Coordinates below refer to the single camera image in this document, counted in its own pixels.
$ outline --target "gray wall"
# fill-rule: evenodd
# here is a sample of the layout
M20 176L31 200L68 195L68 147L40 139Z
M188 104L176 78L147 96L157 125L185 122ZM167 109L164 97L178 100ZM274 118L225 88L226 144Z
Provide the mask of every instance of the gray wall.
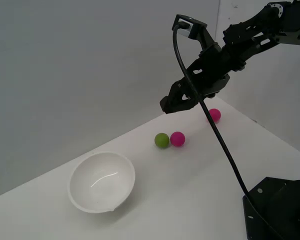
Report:
M221 0L217 41L223 43L230 24L248 20L268 2ZM300 151L300 46L280 44L230 76L218 96Z
M181 77L175 15L201 19L214 35L218 7L0 0L0 194L162 114L159 100ZM194 41L180 44L186 63L199 54Z

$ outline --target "white table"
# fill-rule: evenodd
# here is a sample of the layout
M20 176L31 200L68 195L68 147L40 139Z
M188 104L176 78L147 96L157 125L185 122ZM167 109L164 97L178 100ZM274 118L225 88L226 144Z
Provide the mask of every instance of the white table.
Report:
M251 189L264 177L300 179L300 152L218 98L217 125ZM186 135L183 148L154 146L159 132ZM127 156L135 187L116 211L70 203L73 168L98 151ZM0 196L0 240L245 240L242 190L203 111L162 115Z

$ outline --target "pink ball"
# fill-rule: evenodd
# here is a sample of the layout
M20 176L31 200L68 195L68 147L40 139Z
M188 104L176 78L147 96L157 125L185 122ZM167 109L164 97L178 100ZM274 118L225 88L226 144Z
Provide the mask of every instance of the pink ball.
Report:
M186 141L186 137L182 132L175 131L170 137L170 142L175 147L181 147Z
M221 112L216 108L212 108L209 110L209 113L210 113L213 121L217 124L221 118Z

